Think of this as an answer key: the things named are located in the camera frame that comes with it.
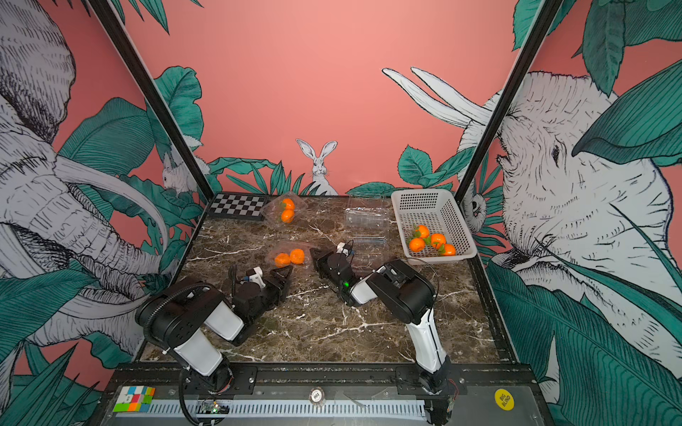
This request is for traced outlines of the clear clamshell container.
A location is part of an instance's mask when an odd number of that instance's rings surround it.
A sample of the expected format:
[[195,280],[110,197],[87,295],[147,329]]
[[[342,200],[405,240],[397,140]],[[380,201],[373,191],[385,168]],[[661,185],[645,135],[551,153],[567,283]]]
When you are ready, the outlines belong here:
[[263,208],[266,223],[275,227],[298,224],[307,217],[308,202],[293,192],[275,197]]
[[313,267],[312,249],[315,246],[305,241],[279,241],[266,255],[266,262],[274,267],[310,269]]
[[350,242],[352,265],[357,269],[376,269],[392,255],[389,241],[383,234],[359,234]]
[[346,230],[365,236],[386,235],[391,205],[385,198],[350,197],[345,208]]

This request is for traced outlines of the black front rail frame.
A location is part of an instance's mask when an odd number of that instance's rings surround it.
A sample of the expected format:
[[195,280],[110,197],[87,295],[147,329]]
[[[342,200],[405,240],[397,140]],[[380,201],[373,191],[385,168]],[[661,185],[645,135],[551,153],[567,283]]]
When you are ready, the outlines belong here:
[[[115,372],[95,409],[93,425],[550,425],[552,414],[536,378],[525,365],[455,364],[441,390],[429,393],[408,363],[255,363],[232,365],[234,380],[222,394],[203,390],[196,379],[180,376],[172,363],[133,363]],[[147,413],[114,413],[124,386],[156,388]],[[515,408],[495,403],[497,389],[514,397]],[[321,406],[327,400],[416,400],[426,419],[353,417],[201,418],[227,413],[228,399],[296,399]]]

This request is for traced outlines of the black frame post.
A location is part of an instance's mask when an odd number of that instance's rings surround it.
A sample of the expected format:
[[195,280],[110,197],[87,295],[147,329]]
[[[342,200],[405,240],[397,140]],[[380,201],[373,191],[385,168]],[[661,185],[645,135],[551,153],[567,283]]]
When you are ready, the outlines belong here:
[[502,90],[496,108],[493,111],[493,115],[485,128],[480,143],[473,153],[472,161],[465,172],[465,176],[460,182],[458,191],[456,191],[455,200],[457,203],[463,202],[475,177],[476,171],[481,167],[490,145],[496,139],[502,121],[517,95],[518,90],[520,90],[523,79],[536,58],[536,54],[540,49],[543,40],[545,40],[561,4],[561,0],[546,0],[541,3],[529,33],[527,33],[527,39],[521,48],[520,55]]
[[117,11],[113,5],[111,5],[110,1],[94,0],[88,1],[88,4],[106,31],[108,38],[115,46],[115,49],[117,49],[133,79],[143,93],[145,100],[149,106],[151,106],[151,109],[160,122],[164,132],[167,134],[174,147],[179,151],[181,159],[186,167],[188,167],[201,194],[208,200],[211,200],[214,196],[211,186],[204,177],[204,173],[200,170],[198,163],[195,161],[193,153],[190,151],[184,136],[180,131],[180,127],[175,121],[168,104],[163,99],[161,92],[159,92],[147,66],[140,58],[136,47],[128,37],[124,24],[120,20]]

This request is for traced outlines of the right black frame post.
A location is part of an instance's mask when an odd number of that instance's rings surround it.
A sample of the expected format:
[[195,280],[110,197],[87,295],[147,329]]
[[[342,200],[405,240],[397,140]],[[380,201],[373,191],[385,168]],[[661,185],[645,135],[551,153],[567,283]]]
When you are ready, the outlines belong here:
[[502,121],[517,95],[518,90],[520,90],[523,79],[536,58],[536,54],[540,49],[543,40],[545,40],[561,4],[561,0],[546,0],[541,3],[529,33],[527,33],[527,39],[521,48],[520,55],[502,90],[496,108],[493,111],[493,115],[485,128],[480,143],[473,153],[472,161],[465,172],[465,176],[460,182],[458,191],[456,191],[455,200],[457,203],[463,202],[475,177],[476,171],[481,167],[490,145],[496,139]]

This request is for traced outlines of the colourful rubik cube front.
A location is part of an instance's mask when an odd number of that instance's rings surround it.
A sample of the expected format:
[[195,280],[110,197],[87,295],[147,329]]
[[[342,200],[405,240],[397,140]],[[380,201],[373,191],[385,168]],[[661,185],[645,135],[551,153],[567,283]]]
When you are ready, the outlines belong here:
[[152,405],[156,388],[150,386],[124,386],[121,388],[114,413],[147,413]]

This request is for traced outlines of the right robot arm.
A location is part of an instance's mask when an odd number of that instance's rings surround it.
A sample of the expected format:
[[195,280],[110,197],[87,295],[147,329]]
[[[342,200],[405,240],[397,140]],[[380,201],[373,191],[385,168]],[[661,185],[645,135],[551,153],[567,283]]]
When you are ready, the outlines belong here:
[[437,291],[422,273],[401,259],[392,259],[361,278],[343,251],[313,248],[311,259],[317,273],[330,281],[330,287],[346,305],[381,301],[394,318],[407,325],[421,370],[432,377],[442,373],[449,356],[435,325]]

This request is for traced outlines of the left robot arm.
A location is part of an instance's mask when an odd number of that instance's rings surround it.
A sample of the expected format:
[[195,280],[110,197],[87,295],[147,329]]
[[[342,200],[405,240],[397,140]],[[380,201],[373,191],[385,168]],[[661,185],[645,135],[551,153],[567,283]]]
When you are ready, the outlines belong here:
[[232,264],[227,294],[209,282],[186,277],[143,303],[135,321],[149,344],[182,367],[202,377],[216,376],[226,360],[202,330],[209,328],[234,346],[243,344],[264,313],[285,301],[292,273],[292,266],[266,272],[257,266],[240,276]]

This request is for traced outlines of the orange with leaf centre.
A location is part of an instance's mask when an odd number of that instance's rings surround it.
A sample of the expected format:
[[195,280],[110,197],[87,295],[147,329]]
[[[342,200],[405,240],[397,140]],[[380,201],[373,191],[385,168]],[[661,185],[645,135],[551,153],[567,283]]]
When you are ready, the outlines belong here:
[[436,250],[440,250],[447,243],[447,239],[443,234],[432,234],[429,240],[430,245]]

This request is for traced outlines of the left black frame post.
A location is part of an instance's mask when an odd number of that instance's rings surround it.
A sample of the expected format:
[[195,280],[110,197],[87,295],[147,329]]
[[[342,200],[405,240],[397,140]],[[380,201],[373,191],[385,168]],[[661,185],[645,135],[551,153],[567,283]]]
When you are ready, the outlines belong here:
[[145,100],[149,106],[151,106],[151,109],[160,122],[164,132],[167,134],[174,147],[179,151],[181,159],[186,167],[188,167],[201,194],[208,200],[211,200],[214,196],[211,186],[204,177],[204,173],[200,170],[198,163],[195,161],[193,153],[190,151],[184,136],[180,131],[180,127],[175,121],[168,104],[163,99],[161,92],[159,92],[147,66],[140,58],[136,47],[128,37],[124,24],[120,20],[117,11],[113,5],[111,5],[110,1],[94,0],[88,1],[88,4],[106,31],[108,38],[115,46],[115,49],[117,49],[133,79],[143,93]]

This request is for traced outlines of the white perforated plastic basket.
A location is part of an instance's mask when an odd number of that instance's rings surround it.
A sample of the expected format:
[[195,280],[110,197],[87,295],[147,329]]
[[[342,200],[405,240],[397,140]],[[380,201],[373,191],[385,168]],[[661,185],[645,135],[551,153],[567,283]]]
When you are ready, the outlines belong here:
[[[451,191],[435,188],[401,190],[392,193],[391,201],[401,245],[412,266],[452,263],[477,256],[472,234]],[[442,234],[445,243],[454,246],[456,254],[442,255],[429,243],[423,250],[414,252],[410,241],[420,225],[426,226],[431,235]]]

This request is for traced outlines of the yellow round sticker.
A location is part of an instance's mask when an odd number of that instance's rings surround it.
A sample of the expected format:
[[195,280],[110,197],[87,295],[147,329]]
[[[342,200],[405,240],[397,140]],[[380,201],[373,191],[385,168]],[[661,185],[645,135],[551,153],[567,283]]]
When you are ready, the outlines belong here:
[[515,408],[514,397],[506,389],[497,389],[495,392],[495,403],[504,411],[512,411]]

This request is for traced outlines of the black white checkerboard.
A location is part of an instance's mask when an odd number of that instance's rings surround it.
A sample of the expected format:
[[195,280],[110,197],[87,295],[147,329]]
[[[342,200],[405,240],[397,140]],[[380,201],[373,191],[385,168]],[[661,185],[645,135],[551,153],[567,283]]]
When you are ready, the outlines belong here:
[[270,202],[266,195],[218,193],[211,201],[208,215],[233,220],[263,221],[262,209]]

